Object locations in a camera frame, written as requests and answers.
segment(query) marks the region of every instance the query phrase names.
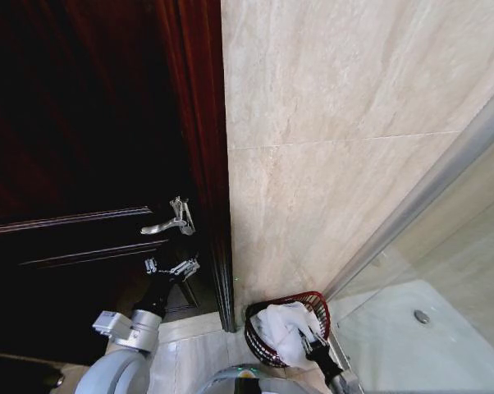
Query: silver lever handle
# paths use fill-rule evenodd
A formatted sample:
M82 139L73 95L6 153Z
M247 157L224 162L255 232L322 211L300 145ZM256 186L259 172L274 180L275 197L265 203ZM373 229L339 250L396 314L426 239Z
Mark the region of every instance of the silver lever handle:
M187 222L185 220L173 218L168 222L164 222L163 224L156 224L154 226L143 227L141 229L141 234L145 234L145 235L158 234L159 232L165 231L166 229L171 227L176 227L176 226L183 227L186 225Z
M142 227L141 234L152 235L158 234L159 232L165 231L171 227L179 227L182 234L186 236L192 236L196 229L192 223L192 217L190 216L189 205L187 200L182 201L180 196L177 196L173 201L171 201L172 209L176 217L161 224L156 224L154 226Z

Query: door frame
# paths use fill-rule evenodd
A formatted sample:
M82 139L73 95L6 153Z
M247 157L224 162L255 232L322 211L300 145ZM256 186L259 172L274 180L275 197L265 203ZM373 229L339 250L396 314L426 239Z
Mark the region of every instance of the door frame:
M236 330L220 0L156 2L225 331Z

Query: white tissue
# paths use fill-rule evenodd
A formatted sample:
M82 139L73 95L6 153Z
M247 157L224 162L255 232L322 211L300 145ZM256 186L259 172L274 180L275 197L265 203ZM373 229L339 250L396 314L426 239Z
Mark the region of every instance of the white tissue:
M315 364L305 358L298 330L311 342L314 341L311 331L318 335L322 335L322 331L316 314L309 312L304 304L293 302L269 305L253 316L251 323L262 340L277 351L284 363L302 369L314 368Z

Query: red basket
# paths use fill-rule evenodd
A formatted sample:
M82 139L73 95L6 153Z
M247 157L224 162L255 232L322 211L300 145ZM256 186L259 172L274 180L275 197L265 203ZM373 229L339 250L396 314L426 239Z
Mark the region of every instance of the red basket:
M327 337L329 337L329 332L331 330L329 308L327 307L327 302L323 298L323 295L317 291L307 291L305 293L289 295L288 297L249 305L245 311L245 340L258 360L266 365L276 368L284 368L287 366L280 360L278 353L260 338L254 329L253 324L250 322L250 318L255 316L260 310L266 309L270 304L290 304L295 301L301 302L308 311L313 311L316 314L316 317L320 322L323 338L327 339Z

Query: beige wall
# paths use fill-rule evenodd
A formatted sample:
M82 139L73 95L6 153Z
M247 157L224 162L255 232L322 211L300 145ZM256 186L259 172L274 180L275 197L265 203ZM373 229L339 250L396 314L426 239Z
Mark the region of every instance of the beige wall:
M494 2L222 0L236 303L323 290L494 94Z

